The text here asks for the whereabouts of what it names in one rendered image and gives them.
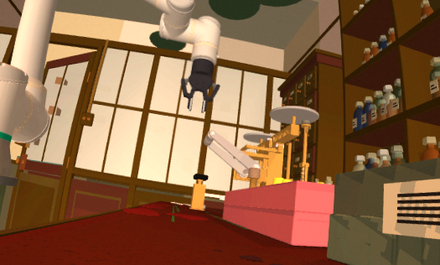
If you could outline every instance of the paper label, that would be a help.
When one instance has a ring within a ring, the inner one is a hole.
[[[437,78],[431,81],[431,94],[438,92],[438,80]]]
[[[400,99],[397,98],[393,100],[393,111],[400,109]]]
[[[386,115],[386,106],[381,106],[380,111],[382,116]]]
[[[366,114],[362,114],[362,125],[367,123],[367,115]]]
[[[371,109],[370,115],[371,115],[372,121],[376,120],[376,109],[375,108]]]

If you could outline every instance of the robotic arm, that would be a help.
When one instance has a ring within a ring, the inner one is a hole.
[[[159,24],[159,35],[164,39],[171,39],[182,43],[193,44],[192,74],[182,79],[182,92],[189,99],[187,108],[192,111],[194,93],[203,93],[202,113],[206,105],[218,93],[220,85],[213,83],[213,69],[218,57],[220,44],[220,23],[212,17],[193,19],[194,0],[145,0],[163,12]],[[187,84],[192,91],[187,92]],[[213,93],[208,96],[208,90],[213,87]]]
[[[209,131],[203,141],[204,145],[208,146],[215,152],[223,161],[229,164],[237,173],[245,178],[249,174],[249,169],[260,169],[261,166],[254,161],[254,159],[247,156],[236,146],[226,141],[215,131]]]

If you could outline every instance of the ceiling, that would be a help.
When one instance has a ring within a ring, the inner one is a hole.
[[[208,0],[197,0],[192,18],[211,16],[218,19],[223,37],[285,49],[318,2],[302,0],[286,7],[261,5],[251,18],[229,20],[216,14]],[[159,24],[162,14],[143,0],[59,0],[56,11],[150,24]]]

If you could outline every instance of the door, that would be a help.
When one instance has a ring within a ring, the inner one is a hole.
[[[48,132],[30,144],[28,159],[63,165],[70,134],[75,130],[77,114],[95,59],[95,52],[72,56],[46,64],[44,86],[47,89],[46,109],[50,115]]]

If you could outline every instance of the pink base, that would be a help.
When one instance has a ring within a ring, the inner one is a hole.
[[[327,247],[334,186],[302,181],[226,192],[223,218],[293,246]]]

